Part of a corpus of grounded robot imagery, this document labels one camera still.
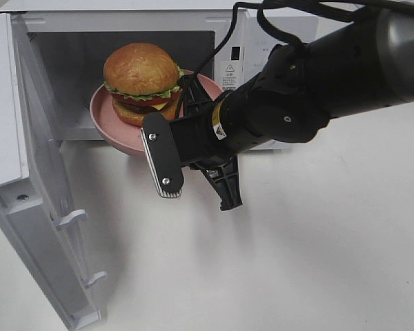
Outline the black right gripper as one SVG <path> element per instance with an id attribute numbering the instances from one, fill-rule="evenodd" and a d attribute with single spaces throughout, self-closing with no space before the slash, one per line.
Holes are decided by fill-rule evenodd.
<path id="1" fill-rule="evenodd" d="M 178 83 L 182 90 L 170 129 L 181 167 L 199 168 L 221 199 L 221 211 L 241 206 L 239 107 L 229 98 L 213 102 L 198 74 L 185 74 Z"/>

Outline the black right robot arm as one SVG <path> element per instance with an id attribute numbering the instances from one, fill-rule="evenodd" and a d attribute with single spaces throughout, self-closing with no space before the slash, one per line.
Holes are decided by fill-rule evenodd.
<path id="1" fill-rule="evenodd" d="M 304 43 L 266 18 L 280 7 L 345 26 Z M 414 5 L 361 1 L 349 12 L 321 1 L 264 1 L 257 20 L 279 44 L 248 82 L 166 124 L 167 159 L 155 171 L 161 196 L 179 196 L 188 166 L 209 179 L 223 209 L 232 209 L 241 204 L 238 153 L 269 140 L 306 143 L 332 119 L 414 102 Z"/>

